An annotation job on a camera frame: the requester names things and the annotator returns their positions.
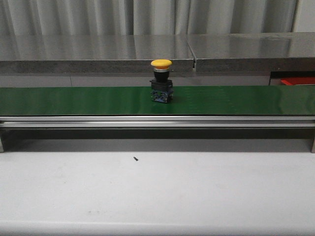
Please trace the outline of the yellow mushroom button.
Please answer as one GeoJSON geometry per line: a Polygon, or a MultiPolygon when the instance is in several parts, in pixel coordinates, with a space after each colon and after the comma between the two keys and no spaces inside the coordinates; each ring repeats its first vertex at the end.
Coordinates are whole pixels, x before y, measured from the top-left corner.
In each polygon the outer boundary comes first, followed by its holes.
{"type": "Polygon", "coordinates": [[[155,102],[169,103],[173,98],[173,83],[169,79],[172,61],[157,59],[151,62],[154,68],[154,78],[151,82],[151,98],[155,102]]]}

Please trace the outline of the red plastic bin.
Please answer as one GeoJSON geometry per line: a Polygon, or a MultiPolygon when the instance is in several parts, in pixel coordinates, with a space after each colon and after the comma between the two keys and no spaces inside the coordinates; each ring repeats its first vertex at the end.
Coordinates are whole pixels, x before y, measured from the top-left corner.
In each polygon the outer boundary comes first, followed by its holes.
{"type": "Polygon", "coordinates": [[[288,77],[282,78],[280,81],[287,86],[315,85],[315,77],[288,77]]]}

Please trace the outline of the grey stone counter right slab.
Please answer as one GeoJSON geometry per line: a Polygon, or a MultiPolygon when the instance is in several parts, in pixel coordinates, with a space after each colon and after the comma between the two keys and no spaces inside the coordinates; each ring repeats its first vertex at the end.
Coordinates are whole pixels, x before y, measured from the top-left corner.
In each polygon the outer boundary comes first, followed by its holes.
{"type": "Polygon", "coordinates": [[[313,32],[192,34],[197,72],[314,71],[313,32]]]}

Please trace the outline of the grey stone counter slab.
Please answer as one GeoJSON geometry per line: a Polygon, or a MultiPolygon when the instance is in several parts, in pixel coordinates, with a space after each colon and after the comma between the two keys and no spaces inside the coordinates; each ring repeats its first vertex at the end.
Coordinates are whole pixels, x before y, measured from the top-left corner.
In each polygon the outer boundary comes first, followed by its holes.
{"type": "Polygon", "coordinates": [[[194,58],[182,35],[2,36],[2,74],[149,73],[151,61],[191,72],[194,58]]]}
{"type": "Polygon", "coordinates": [[[192,34],[197,72],[314,71],[313,32],[192,34]]]}

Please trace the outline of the grey stone counter left slab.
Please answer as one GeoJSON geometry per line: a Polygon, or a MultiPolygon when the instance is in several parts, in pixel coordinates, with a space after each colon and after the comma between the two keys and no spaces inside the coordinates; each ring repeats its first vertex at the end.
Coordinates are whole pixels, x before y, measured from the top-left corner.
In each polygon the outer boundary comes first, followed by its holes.
{"type": "Polygon", "coordinates": [[[149,73],[151,61],[191,72],[194,58],[182,35],[2,36],[2,74],[149,73]]]}

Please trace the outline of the right conveyor support leg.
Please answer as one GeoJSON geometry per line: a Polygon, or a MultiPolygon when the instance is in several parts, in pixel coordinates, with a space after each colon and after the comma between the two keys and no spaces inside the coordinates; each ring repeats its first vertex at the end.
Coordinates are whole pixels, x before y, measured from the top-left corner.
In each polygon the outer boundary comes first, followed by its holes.
{"type": "Polygon", "coordinates": [[[315,129],[307,129],[305,136],[308,140],[310,140],[311,153],[315,153],[315,129]]]}

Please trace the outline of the grey pleated curtain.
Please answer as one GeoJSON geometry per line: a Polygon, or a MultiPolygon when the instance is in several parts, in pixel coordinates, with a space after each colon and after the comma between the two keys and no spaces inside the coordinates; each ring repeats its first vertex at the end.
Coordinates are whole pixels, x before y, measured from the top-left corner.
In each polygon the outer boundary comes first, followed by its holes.
{"type": "Polygon", "coordinates": [[[3,0],[1,35],[290,32],[295,0],[3,0]]]}

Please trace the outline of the aluminium conveyor frame rail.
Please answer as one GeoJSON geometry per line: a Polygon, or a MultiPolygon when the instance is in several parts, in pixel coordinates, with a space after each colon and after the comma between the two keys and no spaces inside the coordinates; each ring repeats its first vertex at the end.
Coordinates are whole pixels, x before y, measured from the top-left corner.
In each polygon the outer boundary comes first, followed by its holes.
{"type": "Polygon", "coordinates": [[[2,116],[1,128],[314,128],[314,116],[2,116]]]}

